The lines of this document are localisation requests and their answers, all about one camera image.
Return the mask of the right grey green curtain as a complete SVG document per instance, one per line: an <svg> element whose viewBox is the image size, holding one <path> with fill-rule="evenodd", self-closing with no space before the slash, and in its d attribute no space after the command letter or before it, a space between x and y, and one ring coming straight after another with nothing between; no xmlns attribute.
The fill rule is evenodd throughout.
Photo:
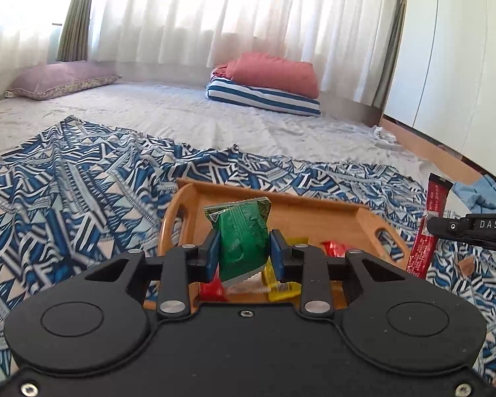
<svg viewBox="0 0 496 397"><path fill-rule="evenodd" d="M384 58L384 66L378 88L374 95L373 107L383 110L393 82L395 64L399 54L399 46L403 31L405 11L408 0L396 0L393 25Z"/></svg>

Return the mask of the yellow snack packet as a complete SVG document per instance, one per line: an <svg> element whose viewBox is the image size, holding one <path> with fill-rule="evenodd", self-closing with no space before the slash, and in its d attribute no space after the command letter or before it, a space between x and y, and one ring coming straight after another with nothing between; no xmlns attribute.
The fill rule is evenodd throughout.
<svg viewBox="0 0 496 397"><path fill-rule="evenodd" d="M262 269L262 284L270 303L284 302L301 293L301 285L296 282L279 282L272 266L271 254Z"/></svg>

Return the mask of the white sheer curtain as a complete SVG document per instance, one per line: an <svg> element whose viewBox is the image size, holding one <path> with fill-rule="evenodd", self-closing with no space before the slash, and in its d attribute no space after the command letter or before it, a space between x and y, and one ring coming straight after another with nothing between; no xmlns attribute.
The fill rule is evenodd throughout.
<svg viewBox="0 0 496 397"><path fill-rule="evenodd" d="M371 104L399 0L93 0L97 61L211 68L260 52L312 64L320 88Z"/></svg>

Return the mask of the blue patterned cloth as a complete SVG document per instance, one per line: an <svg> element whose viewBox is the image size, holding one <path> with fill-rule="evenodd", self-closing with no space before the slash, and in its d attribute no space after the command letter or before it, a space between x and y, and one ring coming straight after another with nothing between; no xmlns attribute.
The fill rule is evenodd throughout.
<svg viewBox="0 0 496 397"><path fill-rule="evenodd" d="M360 248L326 255L334 315L300 295L162 318L176 181L351 202L406 243L426 191L394 168L198 150L70 116L0 157L0 396L496 396L474 302Z"/></svg>

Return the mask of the red wafer bar packet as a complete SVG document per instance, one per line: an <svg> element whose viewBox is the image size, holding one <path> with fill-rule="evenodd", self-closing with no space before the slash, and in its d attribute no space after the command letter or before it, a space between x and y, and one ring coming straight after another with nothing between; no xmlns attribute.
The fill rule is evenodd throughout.
<svg viewBox="0 0 496 397"><path fill-rule="evenodd" d="M210 282L201 282L199 284L199 298L200 302L227 302L226 291L219 278L219 270L216 270L214 277Z"/></svg>

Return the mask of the red nut snack bag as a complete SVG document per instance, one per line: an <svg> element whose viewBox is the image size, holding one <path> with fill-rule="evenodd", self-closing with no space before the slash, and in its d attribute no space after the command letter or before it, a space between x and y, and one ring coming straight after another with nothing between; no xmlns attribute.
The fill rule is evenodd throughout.
<svg viewBox="0 0 496 397"><path fill-rule="evenodd" d="M337 240L322 241L321 245L327 256L335 258L343 258L346 252L351 249L350 245L340 243Z"/></svg>

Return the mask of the white clear snack packet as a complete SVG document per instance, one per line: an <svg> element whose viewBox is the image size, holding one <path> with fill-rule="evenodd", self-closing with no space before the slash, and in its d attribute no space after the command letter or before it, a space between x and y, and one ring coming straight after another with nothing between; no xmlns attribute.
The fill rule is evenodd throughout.
<svg viewBox="0 0 496 397"><path fill-rule="evenodd" d="M266 285L262 273L256 273L247 280L225 287L225 292L228 296L267 294L269 293L269 287Z"/></svg>

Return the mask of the red pillow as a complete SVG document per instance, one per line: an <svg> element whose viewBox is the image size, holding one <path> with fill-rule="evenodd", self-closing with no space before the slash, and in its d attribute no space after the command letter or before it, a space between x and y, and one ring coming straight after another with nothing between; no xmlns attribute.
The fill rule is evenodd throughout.
<svg viewBox="0 0 496 397"><path fill-rule="evenodd" d="M215 67L211 77L245 86L287 91L310 99L317 99L320 94L311 63L263 53L244 52L239 58Z"/></svg>

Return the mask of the purple pillow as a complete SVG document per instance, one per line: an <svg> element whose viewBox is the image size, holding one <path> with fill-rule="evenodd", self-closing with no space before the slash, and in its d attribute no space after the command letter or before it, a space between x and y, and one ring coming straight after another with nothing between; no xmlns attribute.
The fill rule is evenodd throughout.
<svg viewBox="0 0 496 397"><path fill-rule="evenodd" d="M7 88L5 97L47 101L109 85L119 79L120 76L115 70L98 63L60 62L25 70Z"/></svg>

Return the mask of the grey green curtain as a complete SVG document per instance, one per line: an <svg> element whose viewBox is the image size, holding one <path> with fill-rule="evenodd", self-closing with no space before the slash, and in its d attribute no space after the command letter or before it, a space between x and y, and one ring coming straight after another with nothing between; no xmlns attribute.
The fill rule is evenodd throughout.
<svg viewBox="0 0 496 397"><path fill-rule="evenodd" d="M75 62L88 59L88 32L92 0L70 0L62 27L57 61Z"/></svg>
<svg viewBox="0 0 496 397"><path fill-rule="evenodd" d="M396 0L393 25L384 58L384 66L378 88L374 95L373 107L383 110L393 82L395 64L399 54L399 46L403 31L405 11L408 0Z"/></svg>

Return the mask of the light blue cloth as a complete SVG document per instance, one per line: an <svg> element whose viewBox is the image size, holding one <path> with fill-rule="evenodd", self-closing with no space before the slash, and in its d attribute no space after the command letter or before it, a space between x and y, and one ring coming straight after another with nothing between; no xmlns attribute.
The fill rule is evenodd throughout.
<svg viewBox="0 0 496 397"><path fill-rule="evenodd" d="M496 181L490 175L470 185L456 182L452 190L471 213L496 213Z"/></svg>

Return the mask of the long red stick packet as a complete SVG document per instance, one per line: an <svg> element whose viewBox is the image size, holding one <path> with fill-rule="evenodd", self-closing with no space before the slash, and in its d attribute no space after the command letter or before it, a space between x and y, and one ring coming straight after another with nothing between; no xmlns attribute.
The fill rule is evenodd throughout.
<svg viewBox="0 0 496 397"><path fill-rule="evenodd" d="M424 279L432 262L438 237L433 236L427 229L427 223L432 218L442 218L449 192L453 183L437 174L428 177L427 203L425 214L420 221L418 235L412 246L406 272Z"/></svg>

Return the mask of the green snack packet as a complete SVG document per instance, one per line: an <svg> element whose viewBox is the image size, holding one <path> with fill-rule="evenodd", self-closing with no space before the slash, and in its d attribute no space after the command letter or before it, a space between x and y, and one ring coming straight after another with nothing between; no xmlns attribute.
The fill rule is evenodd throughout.
<svg viewBox="0 0 496 397"><path fill-rule="evenodd" d="M251 278L267 263L270 210L266 196L204 208L206 218L220 235L219 278L224 287Z"/></svg>

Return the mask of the wooden serving tray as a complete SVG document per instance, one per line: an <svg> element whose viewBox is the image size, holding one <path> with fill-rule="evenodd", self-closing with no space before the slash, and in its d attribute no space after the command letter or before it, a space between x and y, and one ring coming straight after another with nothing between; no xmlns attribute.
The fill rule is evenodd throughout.
<svg viewBox="0 0 496 397"><path fill-rule="evenodd" d="M374 254L402 270L407 267L410 256L407 244L392 226L365 205L215 185L188 178L179 178L176 183L178 191L161 227L160 255L173 246L171 234L176 217L183 219L179 241L199 245L211 230L204 215L206 206L266 196L271 202L268 227L280 230L284 237L307 237L311 245L318 247L323 241L337 240Z"/></svg>

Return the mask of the blue striped pillow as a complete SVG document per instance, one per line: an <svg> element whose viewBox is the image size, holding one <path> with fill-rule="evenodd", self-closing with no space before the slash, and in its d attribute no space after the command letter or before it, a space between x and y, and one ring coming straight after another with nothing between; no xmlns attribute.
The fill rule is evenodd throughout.
<svg viewBox="0 0 496 397"><path fill-rule="evenodd" d="M240 85L213 77L206 86L208 100L299 116L320 116L320 102L291 92Z"/></svg>

